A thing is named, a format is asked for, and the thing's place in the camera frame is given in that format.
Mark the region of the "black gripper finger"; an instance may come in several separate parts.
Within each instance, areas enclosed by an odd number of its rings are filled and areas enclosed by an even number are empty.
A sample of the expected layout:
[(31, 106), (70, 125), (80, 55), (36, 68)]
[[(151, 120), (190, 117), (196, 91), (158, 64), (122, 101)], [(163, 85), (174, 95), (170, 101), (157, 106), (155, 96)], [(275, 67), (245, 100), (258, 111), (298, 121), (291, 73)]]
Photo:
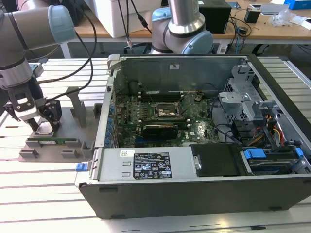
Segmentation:
[(16, 121), (24, 121), (26, 124), (28, 124), (32, 128), (33, 132), (39, 128), (39, 125), (35, 120), (35, 117), (39, 116), (39, 112), (35, 107), (29, 110), (18, 112), (14, 110), (11, 102), (7, 102), (3, 108)]
[(62, 117), (60, 101), (52, 100), (49, 103), (45, 103), (40, 107), (40, 115), (50, 123), (53, 132), (57, 131)]

